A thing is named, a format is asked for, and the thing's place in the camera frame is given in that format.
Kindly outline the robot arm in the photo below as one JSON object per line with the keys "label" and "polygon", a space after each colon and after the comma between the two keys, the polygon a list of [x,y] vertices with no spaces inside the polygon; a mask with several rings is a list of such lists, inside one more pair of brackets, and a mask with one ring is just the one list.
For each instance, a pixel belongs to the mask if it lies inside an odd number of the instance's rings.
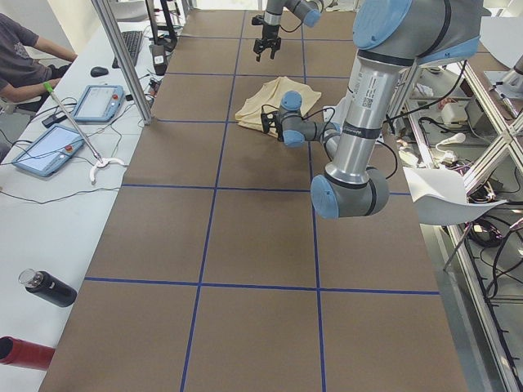
{"label": "robot arm", "polygon": [[257,38],[253,46],[253,51],[257,55],[256,61],[260,61],[262,53],[267,49],[270,49],[270,58],[273,60],[275,53],[280,49],[279,30],[284,9],[290,11],[300,20],[299,26],[314,27],[326,7],[324,1],[268,1],[263,14],[254,16],[251,20],[251,25],[262,27],[261,38]]}
{"label": "robot arm", "polygon": [[343,124],[301,120],[298,94],[285,94],[277,115],[284,143],[317,140],[333,154],[311,182],[319,215],[370,216],[385,207],[387,180],[369,159],[400,73],[412,65],[447,65],[473,56],[484,14],[481,1],[366,1],[353,24],[360,71]]}

